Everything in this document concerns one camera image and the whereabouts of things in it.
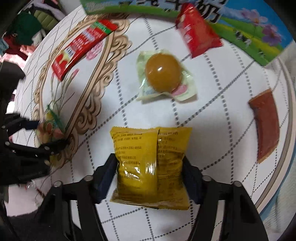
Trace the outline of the yellow snack packet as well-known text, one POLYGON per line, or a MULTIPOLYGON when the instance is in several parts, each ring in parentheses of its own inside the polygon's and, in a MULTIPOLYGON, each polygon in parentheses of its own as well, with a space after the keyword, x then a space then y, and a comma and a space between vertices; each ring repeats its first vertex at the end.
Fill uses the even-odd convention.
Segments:
POLYGON ((123 128, 110 135, 118 160, 111 201, 160 209, 189 209, 182 181, 183 158, 192 128, 123 128))

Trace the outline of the braised egg clear packet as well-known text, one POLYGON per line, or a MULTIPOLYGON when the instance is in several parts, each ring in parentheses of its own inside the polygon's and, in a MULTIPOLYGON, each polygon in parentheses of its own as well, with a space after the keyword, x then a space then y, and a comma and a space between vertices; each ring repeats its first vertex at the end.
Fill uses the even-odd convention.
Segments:
POLYGON ((165 95, 184 102, 197 97, 192 74, 169 51, 141 51, 136 66, 140 83, 137 100, 165 95))

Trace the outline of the watermelon candy clear bag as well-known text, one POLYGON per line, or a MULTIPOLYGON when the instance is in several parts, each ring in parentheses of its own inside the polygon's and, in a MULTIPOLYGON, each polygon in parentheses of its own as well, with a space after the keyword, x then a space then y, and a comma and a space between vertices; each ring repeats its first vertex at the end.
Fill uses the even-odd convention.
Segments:
POLYGON ((65 138, 64 126, 59 116, 47 106, 36 129, 36 136, 40 144, 47 144, 65 138))

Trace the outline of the pile of clothes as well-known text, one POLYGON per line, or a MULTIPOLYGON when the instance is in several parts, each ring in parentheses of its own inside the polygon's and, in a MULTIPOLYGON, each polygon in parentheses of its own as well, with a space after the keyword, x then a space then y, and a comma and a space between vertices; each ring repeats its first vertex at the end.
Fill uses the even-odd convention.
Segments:
POLYGON ((1 0, 1 56, 18 55, 28 58, 22 47, 36 46, 38 33, 46 36, 65 14, 60 1, 1 0))

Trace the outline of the green blue milk carton box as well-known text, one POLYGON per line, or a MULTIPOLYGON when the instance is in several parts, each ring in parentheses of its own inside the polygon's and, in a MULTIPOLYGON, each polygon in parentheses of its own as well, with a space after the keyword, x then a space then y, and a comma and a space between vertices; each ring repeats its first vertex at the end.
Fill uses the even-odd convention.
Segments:
MULTIPOLYGON (((88 15, 141 13, 177 18, 187 1, 81 1, 88 15)), ((293 37, 277 13, 265 1, 190 1, 223 39, 243 49, 261 65, 267 65, 293 37)))

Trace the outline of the long red snack packet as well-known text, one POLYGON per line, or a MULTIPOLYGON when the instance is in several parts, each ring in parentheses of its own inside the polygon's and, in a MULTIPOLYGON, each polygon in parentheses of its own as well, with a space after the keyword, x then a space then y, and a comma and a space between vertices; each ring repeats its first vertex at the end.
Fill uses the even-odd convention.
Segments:
POLYGON ((89 50, 117 29, 116 24, 102 19, 83 30, 55 58, 52 69, 58 80, 62 81, 69 70, 89 50))

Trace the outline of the small red snack packet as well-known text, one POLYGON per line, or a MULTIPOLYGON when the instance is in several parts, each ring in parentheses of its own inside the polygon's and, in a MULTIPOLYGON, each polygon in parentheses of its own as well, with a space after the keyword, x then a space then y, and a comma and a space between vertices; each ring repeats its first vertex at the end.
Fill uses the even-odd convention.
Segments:
POLYGON ((209 49, 223 46, 220 37, 192 3, 182 5, 176 19, 176 28, 180 31, 192 58, 204 54, 209 49))

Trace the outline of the brown snack packet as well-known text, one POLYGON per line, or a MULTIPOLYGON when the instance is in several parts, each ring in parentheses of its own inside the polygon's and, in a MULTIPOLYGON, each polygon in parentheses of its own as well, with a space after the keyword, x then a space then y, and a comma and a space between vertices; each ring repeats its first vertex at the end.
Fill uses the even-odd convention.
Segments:
POLYGON ((269 88, 263 91, 250 99, 248 104, 256 122, 257 162, 261 163, 276 149, 280 138, 280 124, 272 90, 269 88))

